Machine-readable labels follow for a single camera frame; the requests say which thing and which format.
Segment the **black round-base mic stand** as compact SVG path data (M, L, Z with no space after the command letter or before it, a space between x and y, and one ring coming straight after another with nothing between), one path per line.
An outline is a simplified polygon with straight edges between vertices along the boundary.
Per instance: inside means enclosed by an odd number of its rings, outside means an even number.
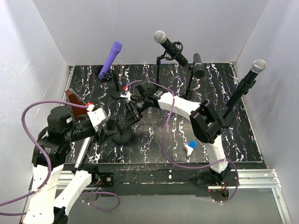
M112 135L112 141L117 145L128 144L133 136L131 127L125 127L120 125L118 119L114 120L114 134Z

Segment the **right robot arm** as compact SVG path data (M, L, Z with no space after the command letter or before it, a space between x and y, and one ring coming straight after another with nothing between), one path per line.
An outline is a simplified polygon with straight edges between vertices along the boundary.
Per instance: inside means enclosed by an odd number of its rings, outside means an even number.
M175 93L160 85L145 88L147 80L136 80L136 88L140 94L137 101L129 91L131 84L124 86L123 90L128 100L127 109L132 114L134 122L141 119L142 112L149 107L169 111L169 114L177 114L191 122L194 136L205 146L209 158L209 168L212 182L222 185L228 180L231 170L229 161L226 158L222 140L221 130L223 122L210 101L202 103L192 102L176 96Z

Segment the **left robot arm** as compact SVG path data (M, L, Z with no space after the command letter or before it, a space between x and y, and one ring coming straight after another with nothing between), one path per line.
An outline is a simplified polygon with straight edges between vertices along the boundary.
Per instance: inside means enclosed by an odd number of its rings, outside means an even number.
M32 197L23 220L25 224L65 224L72 206L86 187L110 185L105 180L109 174L84 163L81 156L76 160L72 180L56 196L58 180L71 151L70 143L90 139L102 142L115 134L114 122L103 109L95 109L93 104L66 103L50 111L47 123L38 138L33 139Z

